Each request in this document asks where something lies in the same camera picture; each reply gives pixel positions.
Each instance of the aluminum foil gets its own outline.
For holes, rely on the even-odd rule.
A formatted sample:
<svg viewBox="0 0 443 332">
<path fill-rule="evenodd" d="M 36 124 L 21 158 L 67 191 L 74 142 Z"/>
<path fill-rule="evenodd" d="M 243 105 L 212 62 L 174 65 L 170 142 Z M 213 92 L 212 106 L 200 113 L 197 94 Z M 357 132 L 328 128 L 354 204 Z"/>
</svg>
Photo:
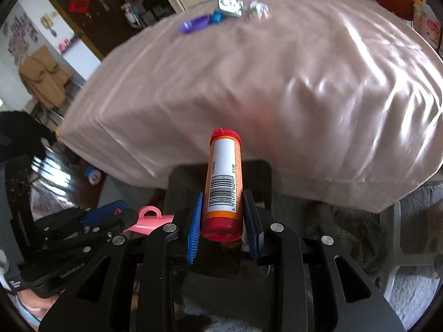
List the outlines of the aluminum foil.
<svg viewBox="0 0 443 332">
<path fill-rule="evenodd" d="M 259 20 L 267 19 L 270 11 L 265 3 L 258 0 L 253 0 L 250 4 L 245 4 L 242 0 L 218 0 L 218 8 L 229 16 L 250 19 L 256 15 Z"/>
</svg>

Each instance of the red bottle cap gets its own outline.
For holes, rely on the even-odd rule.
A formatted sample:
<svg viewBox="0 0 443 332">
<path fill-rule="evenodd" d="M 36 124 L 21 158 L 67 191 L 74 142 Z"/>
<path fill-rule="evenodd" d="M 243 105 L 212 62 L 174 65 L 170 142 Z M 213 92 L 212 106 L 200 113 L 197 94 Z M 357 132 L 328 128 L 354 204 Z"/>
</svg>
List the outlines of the red bottle cap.
<svg viewBox="0 0 443 332">
<path fill-rule="evenodd" d="M 211 137 L 211 141 L 209 142 L 209 145 L 211 145 L 212 141 L 215 138 L 221 137 L 221 136 L 234 137 L 238 141 L 238 143 L 241 145 L 241 139 L 240 139 L 240 136 L 238 135 L 238 133 L 236 133 L 233 129 L 227 129 L 227 128 L 219 128 L 219 129 L 216 129 L 215 131 L 212 131 L 212 137 Z"/>
<path fill-rule="evenodd" d="M 202 221 L 203 238 L 215 242 L 237 241 L 243 235 L 243 219 L 211 217 Z"/>
</svg>

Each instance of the pink bedsheet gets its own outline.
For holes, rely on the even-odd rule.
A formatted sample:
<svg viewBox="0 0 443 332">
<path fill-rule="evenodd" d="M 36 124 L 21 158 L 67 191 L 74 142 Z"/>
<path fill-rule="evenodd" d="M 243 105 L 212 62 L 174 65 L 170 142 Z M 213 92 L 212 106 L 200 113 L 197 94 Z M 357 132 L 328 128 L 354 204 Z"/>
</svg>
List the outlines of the pink bedsheet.
<svg viewBox="0 0 443 332">
<path fill-rule="evenodd" d="M 369 0 L 261 1 L 267 20 L 180 34 L 208 2 L 116 48 L 62 140 L 124 182 L 165 188 L 230 128 L 243 159 L 271 164 L 277 191 L 372 212 L 438 170 L 443 64 L 422 37 Z"/>
</svg>

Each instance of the red door decoration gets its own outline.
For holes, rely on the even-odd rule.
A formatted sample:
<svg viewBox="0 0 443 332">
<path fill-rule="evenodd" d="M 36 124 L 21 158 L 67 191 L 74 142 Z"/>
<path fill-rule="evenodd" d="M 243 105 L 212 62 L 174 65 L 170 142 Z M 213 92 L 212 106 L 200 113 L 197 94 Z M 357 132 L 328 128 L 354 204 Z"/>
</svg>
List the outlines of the red door decoration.
<svg viewBox="0 0 443 332">
<path fill-rule="evenodd" d="M 88 11 L 89 0 L 71 0 L 69 3 L 69 12 L 78 12 L 85 14 Z"/>
</svg>

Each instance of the door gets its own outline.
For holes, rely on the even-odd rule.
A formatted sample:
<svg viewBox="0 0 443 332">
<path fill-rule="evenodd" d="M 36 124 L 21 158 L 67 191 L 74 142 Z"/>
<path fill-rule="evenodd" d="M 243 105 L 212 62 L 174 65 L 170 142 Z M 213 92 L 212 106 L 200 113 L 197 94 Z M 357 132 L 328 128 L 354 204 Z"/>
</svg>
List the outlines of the door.
<svg viewBox="0 0 443 332">
<path fill-rule="evenodd" d="M 120 0 L 50 0 L 74 31 L 82 31 L 102 58 L 139 32 L 126 21 Z"/>
</svg>

